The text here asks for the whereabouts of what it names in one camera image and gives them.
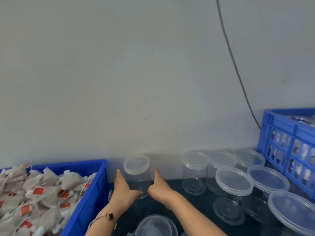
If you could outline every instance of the transparent container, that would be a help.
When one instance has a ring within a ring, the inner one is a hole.
[[[262,224],[276,224],[277,219],[269,209],[268,198],[273,191],[288,191],[290,188],[289,180],[276,170],[262,166],[248,168],[247,174],[252,178],[254,188],[251,195],[242,199],[244,211]]]
[[[234,155],[237,158],[236,168],[244,172],[247,172],[249,167],[264,166],[266,163],[266,159],[261,154],[249,148],[235,150]]]
[[[135,236],[173,236],[169,219],[162,215],[149,215],[138,225]]]
[[[148,196],[148,188],[151,185],[150,160],[146,155],[136,155],[127,158],[124,169],[127,175],[127,183],[131,190],[140,190],[142,198]]]
[[[226,196],[228,193],[224,191],[215,180],[215,173],[221,167],[235,167],[237,163],[236,156],[229,151],[220,150],[210,152],[210,164],[208,166],[206,186],[214,194]]]
[[[268,205],[274,216],[296,235],[315,235],[315,205],[287,191],[273,191]]]
[[[206,190],[205,179],[209,157],[202,151],[183,154],[183,189],[191,195],[201,195]]]
[[[228,195],[219,197],[213,203],[215,214],[225,223],[238,226],[245,222],[245,213],[240,207],[244,196],[250,195],[254,183],[244,171],[234,167],[221,167],[215,180]]]

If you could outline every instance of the black cable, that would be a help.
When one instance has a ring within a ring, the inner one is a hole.
[[[223,35],[224,35],[224,38],[225,38],[225,41],[226,41],[226,44],[227,44],[227,47],[229,49],[229,52],[230,52],[230,56],[231,56],[231,59],[232,59],[232,62],[233,62],[233,65],[234,65],[234,69],[236,71],[236,74],[237,74],[237,77],[238,77],[238,80],[242,86],[242,90],[243,90],[243,93],[244,93],[244,96],[245,96],[245,99],[246,99],[246,102],[247,102],[247,105],[250,109],[250,112],[257,124],[257,126],[259,127],[260,129],[260,126],[259,126],[259,123],[253,113],[253,110],[252,110],[252,107],[250,106],[250,103],[248,101],[248,98],[247,98],[247,95],[246,95],[246,92],[245,92],[245,89],[244,89],[244,86],[243,86],[243,83],[242,83],[242,80],[241,80],[241,77],[239,76],[239,72],[238,72],[238,69],[237,69],[237,66],[236,66],[236,63],[235,63],[235,60],[234,60],[234,57],[233,57],[233,53],[232,53],[232,50],[231,50],[231,47],[230,47],[230,43],[229,43],[229,40],[227,39],[227,35],[226,35],[226,32],[225,32],[225,28],[224,28],[224,24],[223,24],[223,19],[222,19],[222,14],[221,14],[221,8],[220,8],[220,4],[219,4],[219,0],[216,0],[216,3],[217,3],[217,7],[218,7],[218,12],[219,12],[219,18],[220,18],[220,23],[221,23],[221,28],[222,28],[222,31],[223,31]]]

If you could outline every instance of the orange label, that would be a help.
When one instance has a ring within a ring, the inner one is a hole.
[[[19,228],[22,228],[22,227],[24,227],[24,226],[26,226],[27,228],[30,228],[30,227],[32,227],[32,225],[33,225],[33,224],[32,224],[31,222],[25,220],[23,223],[21,223],[21,225],[19,226]]]
[[[66,208],[69,208],[70,207],[70,202],[60,206],[61,209],[66,209]]]
[[[62,195],[64,192],[65,192],[65,190],[64,190],[64,189],[60,189],[60,191],[59,191],[59,195]]]
[[[36,187],[33,191],[33,194],[41,195],[44,192],[45,188]]]
[[[68,196],[69,196],[69,193],[65,193],[65,194],[61,195],[59,198],[66,199]]]
[[[7,194],[8,196],[16,196],[16,193],[12,191],[6,192],[5,194]]]
[[[21,207],[21,216],[26,215],[31,210],[32,210],[31,205],[22,206]]]

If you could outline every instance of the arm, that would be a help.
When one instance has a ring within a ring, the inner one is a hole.
[[[141,191],[129,189],[120,170],[117,170],[111,200],[96,216],[97,219],[105,214],[113,214],[114,220],[109,221],[108,217],[97,219],[86,232],[85,236],[110,236],[118,218],[132,205],[135,199],[141,197],[141,195]]]
[[[149,195],[164,204],[178,218],[188,236],[226,236],[206,216],[193,207],[181,194],[172,190],[154,168],[154,184],[148,189]]]

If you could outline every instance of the blue basket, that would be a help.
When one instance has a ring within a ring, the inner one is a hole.
[[[81,176],[89,176],[97,172],[60,236],[84,236],[89,223],[107,204],[111,186],[107,180],[106,165],[107,160],[88,160],[32,166],[33,170],[39,171],[48,167],[57,175],[65,170],[77,172]]]
[[[313,115],[315,108],[265,110],[257,151],[315,199],[315,127],[300,122]]]

